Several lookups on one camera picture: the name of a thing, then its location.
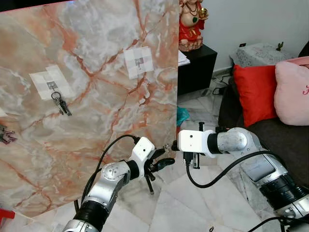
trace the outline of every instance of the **ganesha statue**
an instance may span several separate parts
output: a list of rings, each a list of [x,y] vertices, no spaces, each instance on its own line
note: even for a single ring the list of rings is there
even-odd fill
[[[200,29],[204,29],[208,11],[202,8],[203,0],[180,0],[179,50],[188,52],[199,49],[203,43]]]

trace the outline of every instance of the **pink marble surface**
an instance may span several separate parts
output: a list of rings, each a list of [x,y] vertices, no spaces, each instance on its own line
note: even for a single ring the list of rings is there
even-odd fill
[[[0,202],[33,217],[78,198],[101,151],[124,133],[170,143],[176,131],[177,0],[76,0],[0,13]],[[148,46],[154,71],[129,80],[123,51]],[[42,101],[29,73],[58,65],[72,116]],[[123,139],[105,162],[126,159]]]

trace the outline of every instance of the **marble floor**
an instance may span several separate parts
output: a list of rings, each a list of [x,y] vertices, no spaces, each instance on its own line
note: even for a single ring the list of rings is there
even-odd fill
[[[182,129],[198,129],[205,122],[206,130],[214,130],[220,109],[221,96],[212,90],[222,86],[211,82],[206,95],[202,91],[180,96],[178,105],[187,108],[190,118]],[[201,158],[200,170],[191,170],[201,184],[214,179],[233,159],[220,155]],[[239,167],[231,170],[214,186],[196,188],[189,181],[182,153],[176,153],[176,162],[156,173],[154,195],[150,195],[145,180],[132,181],[119,192],[117,202],[103,227],[104,232],[246,232],[273,213],[265,198],[253,186]],[[28,218],[16,214],[6,219],[1,232],[61,232],[74,217],[74,205],[69,203],[39,216]],[[257,232],[279,232],[278,222],[270,222]]]

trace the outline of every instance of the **gray sofa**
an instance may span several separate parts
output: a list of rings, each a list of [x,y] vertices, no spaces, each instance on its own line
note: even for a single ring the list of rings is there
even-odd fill
[[[309,56],[309,42],[299,56]],[[223,96],[219,126],[244,128],[242,107],[233,78],[230,78]],[[274,118],[256,122],[247,129],[283,158],[297,184],[309,189],[309,126],[289,126]]]

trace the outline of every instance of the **white wall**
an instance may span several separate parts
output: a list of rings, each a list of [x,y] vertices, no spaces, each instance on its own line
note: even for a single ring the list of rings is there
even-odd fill
[[[284,41],[297,56],[309,40],[309,0],[204,0],[209,19],[204,44],[218,52],[215,70],[230,67],[229,54],[239,44]]]

